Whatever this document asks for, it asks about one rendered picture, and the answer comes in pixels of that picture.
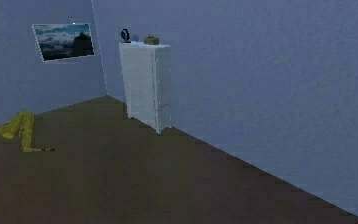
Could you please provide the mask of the small olive brown box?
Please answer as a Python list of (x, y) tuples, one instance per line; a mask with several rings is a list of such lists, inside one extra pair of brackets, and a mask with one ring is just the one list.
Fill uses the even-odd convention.
[(149, 33), (144, 38), (144, 43), (147, 45), (158, 45), (160, 43), (160, 40), (158, 37), (155, 37), (152, 33)]

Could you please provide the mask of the white chest of drawers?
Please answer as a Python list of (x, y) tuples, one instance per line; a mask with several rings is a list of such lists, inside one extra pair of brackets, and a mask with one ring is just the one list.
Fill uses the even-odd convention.
[(172, 127), (171, 47), (120, 43), (127, 115), (157, 134)]

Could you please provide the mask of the framed mountain sky picture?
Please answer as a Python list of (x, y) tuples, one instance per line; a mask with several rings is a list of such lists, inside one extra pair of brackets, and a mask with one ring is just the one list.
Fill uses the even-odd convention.
[(43, 62), (94, 56), (89, 23), (33, 24)]

